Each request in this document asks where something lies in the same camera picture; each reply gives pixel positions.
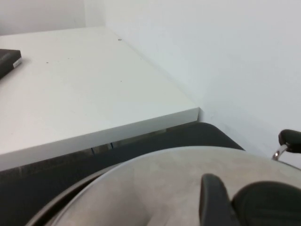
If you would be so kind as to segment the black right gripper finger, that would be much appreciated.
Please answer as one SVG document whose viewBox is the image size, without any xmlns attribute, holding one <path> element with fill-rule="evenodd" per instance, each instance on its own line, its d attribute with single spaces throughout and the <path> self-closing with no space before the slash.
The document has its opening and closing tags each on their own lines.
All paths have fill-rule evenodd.
<svg viewBox="0 0 301 226">
<path fill-rule="evenodd" d="M 199 221 L 201 226 L 240 225 L 224 183 L 214 174 L 201 178 Z"/>
</svg>

